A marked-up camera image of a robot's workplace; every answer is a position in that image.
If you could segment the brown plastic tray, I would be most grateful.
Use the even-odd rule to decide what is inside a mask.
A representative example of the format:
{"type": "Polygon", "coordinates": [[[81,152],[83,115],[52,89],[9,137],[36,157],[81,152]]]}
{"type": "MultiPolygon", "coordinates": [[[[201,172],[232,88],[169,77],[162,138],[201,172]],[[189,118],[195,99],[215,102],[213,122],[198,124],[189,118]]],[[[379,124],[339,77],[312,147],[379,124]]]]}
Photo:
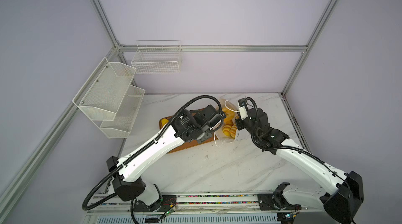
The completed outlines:
{"type": "MultiPolygon", "coordinates": [[[[170,119],[171,119],[172,117],[173,117],[173,116],[168,116],[168,117],[165,117],[165,118],[170,121],[170,119]]],[[[162,127],[161,127],[161,119],[159,120],[159,128],[162,129],[162,127]]],[[[208,135],[208,136],[209,136],[208,139],[206,139],[207,135],[204,135],[204,137],[203,137],[202,140],[193,140],[193,141],[191,141],[191,142],[185,142],[185,143],[183,143],[182,145],[177,146],[177,147],[175,147],[174,149],[170,150],[168,153],[174,153],[174,152],[182,151],[182,150],[185,150],[185,149],[188,149],[188,148],[192,148],[192,147],[195,147],[195,146],[204,144],[204,143],[213,142],[215,135],[213,135],[213,134],[211,133],[211,134],[208,135]]]]}

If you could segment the yellow fake bread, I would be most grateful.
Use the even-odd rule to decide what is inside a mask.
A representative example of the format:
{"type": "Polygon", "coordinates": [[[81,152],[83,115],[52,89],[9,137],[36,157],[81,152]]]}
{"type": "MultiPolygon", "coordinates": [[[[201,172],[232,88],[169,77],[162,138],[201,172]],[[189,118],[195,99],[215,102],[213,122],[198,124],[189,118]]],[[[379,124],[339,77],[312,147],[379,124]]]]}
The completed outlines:
{"type": "Polygon", "coordinates": [[[234,124],[234,125],[224,125],[223,126],[223,134],[226,136],[226,137],[230,137],[231,139],[235,139],[235,137],[236,137],[236,133],[237,133],[237,126],[234,124]]]}
{"type": "Polygon", "coordinates": [[[166,118],[161,119],[161,127],[164,127],[168,122],[169,120],[166,118]]]}
{"type": "Polygon", "coordinates": [[[223,112],[226,115],[226,118],[224,119],[224,125],[233,125],[233,120],[236,118],[237,113],[234,111],[231,111],[227,108],[223,108],[223,112]]]}

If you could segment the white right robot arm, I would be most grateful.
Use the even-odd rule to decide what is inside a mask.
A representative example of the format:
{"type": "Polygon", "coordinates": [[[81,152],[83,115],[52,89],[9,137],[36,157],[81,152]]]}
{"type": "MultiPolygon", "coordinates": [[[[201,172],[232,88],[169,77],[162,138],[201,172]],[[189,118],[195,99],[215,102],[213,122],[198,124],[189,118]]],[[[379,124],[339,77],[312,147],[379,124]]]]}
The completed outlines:
{"type": "Polygon", "coordinates": [[[258,148],[290,162],[319,185],[316,189],[302,189],[289,182],[281,183],[272,198],[277,209],[307,206],[325,211],[340,224],[354,223],[364,201],[363,181],[358,173],[346,173],[306,151],[287,134],[272,128],[260,108],[241,107],[238,115],[238,130],[247,130],[258,148]]]}

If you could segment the white mesh shelf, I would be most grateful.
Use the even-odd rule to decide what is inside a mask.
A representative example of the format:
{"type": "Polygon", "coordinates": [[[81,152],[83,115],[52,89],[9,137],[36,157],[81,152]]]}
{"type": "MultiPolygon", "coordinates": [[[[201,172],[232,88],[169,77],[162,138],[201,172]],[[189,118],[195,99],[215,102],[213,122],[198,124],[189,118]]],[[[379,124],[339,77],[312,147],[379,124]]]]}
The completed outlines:
{"type": "Polygon", "coordinates": [[[104,58],[72,102],[92,121],[113,121],[135,72],[132,66],[104,58]]]}
{"type": "Polygon", "coordinates": [[[130,85],[117,115],[113,121],[103,121],[101,132],[109,139],[125,139],[129,137],[137,118],[145,90],[130,85]]]}

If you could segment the aluminium frame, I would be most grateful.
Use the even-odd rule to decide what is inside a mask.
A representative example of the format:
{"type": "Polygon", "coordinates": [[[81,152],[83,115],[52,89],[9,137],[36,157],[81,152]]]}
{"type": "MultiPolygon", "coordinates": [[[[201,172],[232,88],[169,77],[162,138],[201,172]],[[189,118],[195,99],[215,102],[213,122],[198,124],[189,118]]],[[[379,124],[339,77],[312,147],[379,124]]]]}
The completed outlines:
{"type": "MultiPolygon", "coordinates": [[[[114,57],[118,57],[119,60],[123,62],[123,52],[136,51],[137,47],[134,45],[119,45],[100,0],[90,0],[90,2],[95,9],[103,28],[106,30],[108,38],[113,44],[112,48],[106,55],[106,58],[109,60],[113,59],[114,57]]],[[[181,50],[183,52],[300,52],[301,56],[297,61],[295,68],[292,70],[290,78],[286,82],[283,91],[281,92],[282,95],[285,95],[290,90],[290,87],[301,70],[302,65],[307,60],[307,57],[309,56],[338,3],[339,0],[328,1],[306,45],[184,45],[181,47],[181,50]]],[[[37,170],[42,166],[45,159],[49,156],[64,132],[67,130],[77,110],[78,107],[74,103],[70,103],[68,105],[58,121],[42,140],[40,145],[38,145],[32,156],[27,160],[16,177],[12,180],[9,187],[4,191],[3,195],[1,196],[1,221],[4,221],[14,210],[37,170]]]]}

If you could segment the white mesh lower shelf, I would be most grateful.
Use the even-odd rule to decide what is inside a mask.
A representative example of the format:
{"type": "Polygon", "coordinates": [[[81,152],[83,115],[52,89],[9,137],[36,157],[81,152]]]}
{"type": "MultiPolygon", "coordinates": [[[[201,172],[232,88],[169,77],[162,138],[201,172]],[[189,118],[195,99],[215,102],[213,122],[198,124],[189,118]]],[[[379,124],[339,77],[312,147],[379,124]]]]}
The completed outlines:
{"type": "Polygon", "coordinates": [[[101,132],[109,139],[125,139],[129,137],[137,118],[145,90],[130,85],[117,115],[113,121],[103,121],[101,132]]]}

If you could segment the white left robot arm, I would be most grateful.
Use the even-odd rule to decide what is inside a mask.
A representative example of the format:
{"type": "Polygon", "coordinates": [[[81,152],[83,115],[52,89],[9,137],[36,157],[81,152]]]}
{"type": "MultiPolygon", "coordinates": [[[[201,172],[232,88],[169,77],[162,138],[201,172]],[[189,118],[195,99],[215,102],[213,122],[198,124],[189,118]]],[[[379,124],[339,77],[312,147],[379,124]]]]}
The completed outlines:
{"type": "Polygon", "coordinates": [[[215,126],[222,126],[226,114],[216,110],[212,105],[202,110],[182,110],[177,117],[172,117],[154,138],[150,139],[136,151],[118,158],[107,160],[108,170],[111,172],[118,166],[122,169],[113,175],[113,189],[116,195],[124,202],[138,199],[147,206],[161,200],[162,196],[155,184],[147,184],[142,173],[155,161],[163,157],[174,148],[186,142],[202,142],[214,134],[215,126]]]}

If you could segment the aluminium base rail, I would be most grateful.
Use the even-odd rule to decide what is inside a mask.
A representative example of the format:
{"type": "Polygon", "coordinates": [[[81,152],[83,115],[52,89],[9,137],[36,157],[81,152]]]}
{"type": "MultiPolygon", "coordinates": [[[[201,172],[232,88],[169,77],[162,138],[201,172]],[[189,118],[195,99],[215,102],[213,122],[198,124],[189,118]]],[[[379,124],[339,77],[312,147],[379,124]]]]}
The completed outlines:
{"type": "Polygon", "coordinates": [[[276,208],[272,192],[163,193],[160,207],[114,197],[86,212],[85,224],[333,224],[324,211],[276,208]]]}

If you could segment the cartoon animal paper bag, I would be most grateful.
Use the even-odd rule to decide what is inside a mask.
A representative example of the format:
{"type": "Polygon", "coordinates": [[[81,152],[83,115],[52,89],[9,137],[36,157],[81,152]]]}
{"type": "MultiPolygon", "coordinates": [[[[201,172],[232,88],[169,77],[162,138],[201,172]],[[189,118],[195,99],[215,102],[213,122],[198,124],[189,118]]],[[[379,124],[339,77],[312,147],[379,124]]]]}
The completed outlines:
{"type": "Polygon", "coordinates": [[[236,119],[239,118],[239,110],[230,101],[219,98],[222,111],[226,115],[223,126],[215,131],[214,142],[216,146],[220,147],[224,143],[235,141],[238,128],[236,126],[236,119]]]}

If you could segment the white mesh upper shelf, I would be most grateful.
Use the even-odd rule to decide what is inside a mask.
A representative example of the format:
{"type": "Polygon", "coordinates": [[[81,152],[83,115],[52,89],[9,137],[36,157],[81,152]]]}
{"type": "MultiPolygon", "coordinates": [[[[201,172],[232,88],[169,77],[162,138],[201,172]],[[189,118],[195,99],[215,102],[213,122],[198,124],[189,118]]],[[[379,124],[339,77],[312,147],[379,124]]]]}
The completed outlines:
{"type": "Polygon", "coordinates": [[[92,121],[113,121],[135,72],[132,66],[104,58],[72,102],[92,121]]]}

